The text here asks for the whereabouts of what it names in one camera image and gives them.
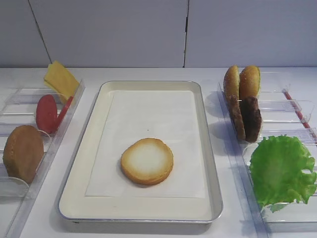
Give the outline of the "left sesame bun top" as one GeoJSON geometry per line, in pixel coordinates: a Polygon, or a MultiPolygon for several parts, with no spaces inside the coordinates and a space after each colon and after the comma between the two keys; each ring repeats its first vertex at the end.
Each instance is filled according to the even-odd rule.
{"type": "Polygon", "coordinates": [[[227,102],[229,102],[232,95],[235,95],[239,99],[239,86],[239,69],[237,65],[233,65],[227,70],[223,80],[223,90],[227,102]]]}

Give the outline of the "brown bun in left rack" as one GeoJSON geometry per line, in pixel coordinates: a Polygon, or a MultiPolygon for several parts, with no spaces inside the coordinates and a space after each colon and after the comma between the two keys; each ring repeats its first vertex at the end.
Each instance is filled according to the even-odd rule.
{"type": "Polygon", "coordinates": [[[2,158],[10,177],[31,184],[43,154],[44,145],[40,132],[31,125],[21,125],[8,137],[2,158]]]}

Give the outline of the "clear acrylic rack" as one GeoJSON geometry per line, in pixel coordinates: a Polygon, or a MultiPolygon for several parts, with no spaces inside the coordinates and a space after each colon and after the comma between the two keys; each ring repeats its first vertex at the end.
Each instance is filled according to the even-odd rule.
{"type": "MultiPolygon", "coordinates": [[[[0,166],[0,236],[17,238],[51,167],[69,123],[85,90],[80,82],[58,130],[53,134],[41,131],[44,156],[37,168],[37,174],[31,184],[19,178],[9,177],[4,164],[0,166]]],[[[0,149],[3,150],[11,132],[20,125],[36,126],[37,103],[42,96],[51,94],[57,110],[64,104],[59,95],[49,88],[6,88],[0,96],[0,149]]]]}
{"type": "Polygon", "coordinates": [[[262,127],[254,143],[239,141],[236,138],[233,121],[229,117],[223,81],[220,80],[217,84],[222,116],[230,138],[229,160],[238,179],[238,189],[243,192],[243,209],[249,212],[259,238],[316,237],[315,194],[309,198],[307,204],[281,202],[265,207],[258,205],[254,195],[249,166],[252,153],[263,139],[280,135],[297,137],[314,158],[317,156],[317,128],[309,125],[315,107],[313,102],[297,100],[290,96],[290,84],[285,81],[285,73],[264,72],[261,79],[258,104],[262,115],[262,127]]]}

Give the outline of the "green lettuce leaf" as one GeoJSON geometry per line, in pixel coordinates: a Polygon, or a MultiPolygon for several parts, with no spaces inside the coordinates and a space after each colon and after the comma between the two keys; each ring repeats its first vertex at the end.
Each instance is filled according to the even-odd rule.
{"type": "Polygon", "coordinates": [[[314,157],[299,138],[263,138],[251,154],[249,166],[258,205],[307,204],[317,190],[314,166],[314,157]]]}

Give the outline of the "right dark meat patty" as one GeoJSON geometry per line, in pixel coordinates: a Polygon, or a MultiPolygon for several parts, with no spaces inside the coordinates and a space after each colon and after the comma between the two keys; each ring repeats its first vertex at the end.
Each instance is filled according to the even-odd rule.
{"type": "Polygon", "coordinates": [[[262,125],[261,111],[256,97],[249,96],[240,102],[240,111],[245,129],[245,140],[256,142],[262,125]]]}

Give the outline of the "left brown meat patty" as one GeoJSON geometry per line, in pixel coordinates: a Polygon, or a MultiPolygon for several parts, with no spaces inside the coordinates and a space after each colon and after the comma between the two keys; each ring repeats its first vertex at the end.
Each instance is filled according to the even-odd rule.
{"type": "Polygon", "coordinates": [[[246,134],[244,129],[244,123],[243,123],[243,118],[240,111],[240,105],[236,95],[230,95],[228,103],[229,103],[229,114],[233,121],[237,138],[238,140],[245,140],[246,134]]]}

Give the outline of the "right red tomato slice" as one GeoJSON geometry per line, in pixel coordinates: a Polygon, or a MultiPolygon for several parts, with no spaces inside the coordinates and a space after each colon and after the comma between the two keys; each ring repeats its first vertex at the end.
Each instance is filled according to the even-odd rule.
{"type": "Polygon", "coordinates": [[[66,115],[66,113],[67,113],[72,101],[73,101],[73,96],[70,96],[68,98],[66,104],[64,105],[64,107],[60,111],[60,113],[59,113],[59,115],[58,115],[58,117],[57,117],[57,119],[55,121],[55,125],[54,125],[54,129],[55,130],[58,130],[58,128],[59,128],[61,122],[63,121],[63,119],[64,119],[64,117],[65,117],[65,115],[66,115]]]}

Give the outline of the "left clear acrylic rack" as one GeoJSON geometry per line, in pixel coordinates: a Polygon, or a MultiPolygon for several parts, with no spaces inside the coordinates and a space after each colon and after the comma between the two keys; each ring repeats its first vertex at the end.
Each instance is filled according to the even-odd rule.
{"type": "MultiPolygon", "coordinates": [[[[0,236],[17,238],[51,167],[69,123],[85,90],[80,82],[58,130],[53,134],[41,131],[44,156],[37,168],[37,174],[31,184],[19,178],[9,177],[4,164],[0,166],[0,236]]],[[[42,96],[51,94],[57,110],[64,104],[59,95],[49,88],[6,88],[0,96],[0,149],[3,150],[11,132],[20,125],[36,126],[37,103],[42,96]]]]}

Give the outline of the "right clear acrylic rack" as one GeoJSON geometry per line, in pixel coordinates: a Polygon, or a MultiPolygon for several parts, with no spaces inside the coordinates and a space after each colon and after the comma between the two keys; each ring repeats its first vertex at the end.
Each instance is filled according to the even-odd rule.
{"type": "Polygon", "coordinates": [[[230,138],[229,160],[238,179],[238,189],[243,192],[243,209],[249,212],[259,238],[316,237],[315,194],[309,198],[307,204],[281,202],[265,207],[258,205],[254,195],[249,166],[252,153],[263,139],[280,135],[297,137],[314,158],[317,156],[317,128],[309,125],[315,107],[313,102],[297,100],[290,96],[290,84],[285,81],[285,73],[264,72],[261,79],[258,104],[262,115],[262,127],[254,143],[239,141],[236,138],[233,121],[229,117],[223,81],[220,80],[217,84],[222,116],[230,138]]]}

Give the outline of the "toasted bottom bun slice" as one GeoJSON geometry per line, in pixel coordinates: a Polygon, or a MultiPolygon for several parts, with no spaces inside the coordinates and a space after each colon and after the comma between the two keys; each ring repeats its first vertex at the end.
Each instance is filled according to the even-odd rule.
{"type": "Polygon", "coordinates": [[[171,173],[174,156],[172,150],[160,139],[143,138],[124,151],[120,165],[124,175],[132,182],[156,185],[171,173]]]}

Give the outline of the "left red tomato slice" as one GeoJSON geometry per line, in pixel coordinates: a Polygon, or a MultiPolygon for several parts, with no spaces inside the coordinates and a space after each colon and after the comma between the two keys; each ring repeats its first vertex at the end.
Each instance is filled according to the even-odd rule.
{"type": "Polygon", "coordinates": [[[54,133],[57,119],[57,106],[53,95],[44,95],[37,104],[36,124],[38,129],[48,134],[54,133]]]}

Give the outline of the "sesame bun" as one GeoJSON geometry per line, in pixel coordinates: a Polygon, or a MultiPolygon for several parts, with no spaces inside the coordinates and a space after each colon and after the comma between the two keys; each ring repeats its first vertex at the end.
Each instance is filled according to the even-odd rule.
{"type": "Polygon", "coordinates": [[[237,65],[233,65],[227,70],[223,80],[223,90],[227,102],[229,102],[232,95],[235,95],[239,99],[239,86],[239,69],[237,65]]]}
{"type": "Polygon", "coordinates": [[[240,73],[239,99],[256,97],[260,90],[261,73],[255,65],[245,67],[240,73]]]}

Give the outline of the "white parchment paper sheet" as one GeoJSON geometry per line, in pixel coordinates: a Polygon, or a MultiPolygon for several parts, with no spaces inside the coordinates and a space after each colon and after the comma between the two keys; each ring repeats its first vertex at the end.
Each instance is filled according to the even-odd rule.
{"type": "Polygon", "coordinates": [[[194,94],[190,91],[113,92],[87,196],[204,198],[203,155],[194,94]],[[144,186],[121,171],[122,153],[136,141],[156,138],[174,156],[163,182],[144,186]]]}

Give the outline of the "right sesame bun top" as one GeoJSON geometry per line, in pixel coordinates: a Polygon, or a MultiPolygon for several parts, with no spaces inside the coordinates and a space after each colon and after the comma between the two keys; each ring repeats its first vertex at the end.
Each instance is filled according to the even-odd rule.
{"type": "Polygon", "coordinates": [[[256,97],[260,90],[261,73],[255,65],[245,67],[240,73],[239,99],[256,97]]]}

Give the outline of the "metal baking tray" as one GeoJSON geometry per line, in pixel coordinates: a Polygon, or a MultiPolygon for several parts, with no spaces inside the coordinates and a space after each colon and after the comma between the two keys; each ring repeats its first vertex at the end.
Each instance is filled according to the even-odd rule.
{"type": "Polygon", "coordinates": [[[98,92],[59,200],[62,216],[74,221],[208,224],[223,210],[201,88],[192,81],[110,81],[98,92]],[[194,94],[203,155],[204,198],[87,196],[91,172],[113,92],[190,91],[194,94]]]}

